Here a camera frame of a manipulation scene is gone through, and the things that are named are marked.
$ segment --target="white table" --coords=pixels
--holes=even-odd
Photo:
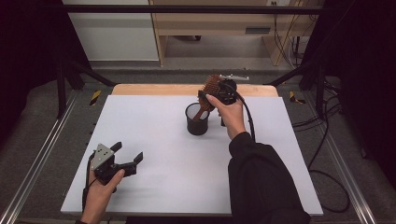
[[[285,162],[304,210],[310,215],[323,215],[282,98],[245,99],[257,142],[272,145]],[[207,133],[188,133],[184,111],[196,101],[194,95],[108,96],[61,211],[81,214],[88,157],[99,143],[111,147],[121,141],[123,147],[116,153],[116,163],[132,161],[141,151],[144,159],[137,166],[137,175],[121,181],[107,207],[108,213],[229,216],[230,139],[220,126],[217,111],[209,116]]]

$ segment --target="hairbrush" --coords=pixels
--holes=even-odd
[[[197,115],[193,118],[194,120],[198,120],[205,111],[212,111],[215,107],[209,103],[206,99],[206,95],[214,95],[216,96],[220,90],[219,81],[222,81],[220,75],[212,75],[206,79],[206,83],[204,87],[198,91],[198,102],[201,106],[200,110],[198,111]]]

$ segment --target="black curtain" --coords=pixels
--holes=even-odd
[[[337,6],[339,1],[326,1]],[[320,17],[304,59],[332,29],[335,17]],[[323,52],[326,76],[341,79],[341,100],[370,158],[396,188],[396,1],[357,0]]]
[[[91,68],[67,13],[40,7],[49,3],[62,1],[0,1],[0,144],[18,120],[29,91],[55,80],[60,61],[72,59]],[[67,72],[79,77],[76,70]]]

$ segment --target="pen holder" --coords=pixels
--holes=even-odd
[[[201,106],[199,103],[190,104],[186,108],[187,130],[193,135],[202,135],[207,131],[207,118],[209,118],[208,111],[205,111],[199,119],[193,119],[200,108]]]

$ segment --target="black sleeve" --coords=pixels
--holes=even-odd
[[[293,179],[273,147],[255,143],[249,133],[230,143],[228,166],[234,223],[309,223]]]

